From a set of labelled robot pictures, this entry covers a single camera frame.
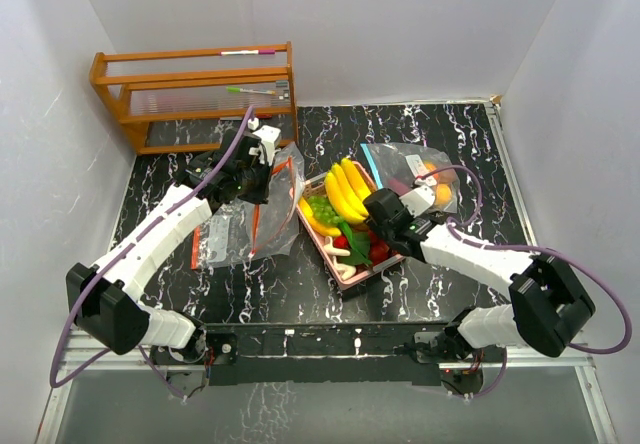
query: tomato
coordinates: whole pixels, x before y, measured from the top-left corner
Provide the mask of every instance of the tomato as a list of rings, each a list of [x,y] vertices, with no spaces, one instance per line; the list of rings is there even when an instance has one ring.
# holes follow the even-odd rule
[[[377,245],[383,248],[385,253],[389,254],[389,246],[387,246],[386,242],[380,241]]]
[[[369,239],[371,240],[371,244],[376,244],[380,240],[380,238],[376,236],[375,232],[373,232],[371,229],[369,229],[367,233],[369,234]]]
[[[373,261],[374,265],[379,264],[387,259],[388,252],[389,246],[384,242],[379,242],[378,244],[371,246],[371,249],[369,250],[369,259]]]
[[[344,236],[336,237],[333,240],[333,247],[338,249],[349,249],[349,241]]]

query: plastic bag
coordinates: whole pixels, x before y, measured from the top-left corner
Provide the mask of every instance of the plastic bag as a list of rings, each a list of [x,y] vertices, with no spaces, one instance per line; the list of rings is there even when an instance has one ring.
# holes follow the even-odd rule
[[[289,255],[299,233],[293,216],[304,182],[304,158],[291,143],[276,153],[269,203],[255,206],[236,199],[220,207],[195,232],[191,267],[226,267],[274,254]]]
[[[362,144],[362,150],[377,186],[388,187],[400,196],[414,187],[416,177],[451,164],[444,152],[417,144]],[[430,209],[457,212],[460,180],[456,172],[453,169],[443,171],[427,181],[435,194]]]

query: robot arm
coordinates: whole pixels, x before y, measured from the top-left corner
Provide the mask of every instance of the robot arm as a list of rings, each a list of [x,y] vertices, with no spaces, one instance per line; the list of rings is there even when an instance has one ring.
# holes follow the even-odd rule
[[[253,204],[267,202],[280,130],[269,126],[258,129],[258,126],[257,119],[250,122],[249,128],[254,132],[243,135],[231,158],[196,197],[176,212],[169,211],[211,172],[231,145],[233,132],[225,135],[218,151],[192,159],[160,204],[113,250],[91,268],[79,263],[73,266],[66,278],[69,308],[100,268],[135,244],[126,258],[117,260],[104,274],[84,301],[75,319],[78,327],[116,354],[125,354],[140,344],[185,349],[185,353],[193,354],[200,337],[196,325],[178,312],[150,308],[139,300],[167,257],[222,204],[236,197]],[[145,232],[156,220],[160,222]]]
[[[451,235],[442,213],[425,211],[430,202],[418,188],[400,198],[380,189],[365,201],[367,224],[392,249],[422,262],[454,269],[503,296],[511,304],[467,309],[432,344],[433,353],[464,358],[489,345],[529,345],[558,357],[595,313],[595,306],[568,264],[551,256],[514,251],[488,251],[488,241]]]

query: white backdrop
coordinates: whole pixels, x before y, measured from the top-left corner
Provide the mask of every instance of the white backdrop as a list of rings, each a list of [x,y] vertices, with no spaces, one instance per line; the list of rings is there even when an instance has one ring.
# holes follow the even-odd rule
[[[291,40],[302,105],[506,91],[554,0],[90,0],[118,52]]]
[[[611,283],[640,325],[640,0],[558,0],[504,99],[516,175],[541,243]],[[622,319],[591,283],[597,314],[586,337],[609,347]],[[597,359],[619,436],[638,442],[636,337]]]
[[[87,0],[0,0],[0,442],[33,442],[65,275],[107,248],[133,163],[89,86],[111,43]]]

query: wooden shelf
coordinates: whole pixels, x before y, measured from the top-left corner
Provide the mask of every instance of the wooden shelf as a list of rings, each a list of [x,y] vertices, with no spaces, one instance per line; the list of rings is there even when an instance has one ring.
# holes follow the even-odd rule
[[[188,58],[214,58],[206,59],[207,63],[233,62],[235,64],[238,62],[242,64],[243,60],[248,63],[252,62],[251,59],[255,61],[264,57],[263,62],[268,63],[266,59],[270,55],[234,56],[231,58],[235,59],[234,61],[230,61],[230,57],[221,55],[222,52],[245,49],[272,49],[276,54],[284,55],[285,60],[282,65],[269,67],[244,68],[239,65],[234,69],[204,68],[184,71],[179,69],[187,61],[199,62],[197,59],[189,60]],[[119,72],[115,73],[117,75],[110,72],[110,65],[119,66],[117,68]],[[217,149],[220,143],[147,146],[149,126],[153,122],[160,121],[241,117],[244,116],[250,104],[256,106],[256,114],[290,114],[293,124],[293,141],[298,142],[293,55],[290,42],[276,45],[133,54],[107,55],[99,52],[91,66],[89,80],[139,155]],[[225,89],[226,86],[245,84],[260,86],[262,90],[268,88],[267,90],[275,91],[280,97],[275,99],[264,94],[233,93]],[[291,141],[291,139],[283,139],[282,145]]]

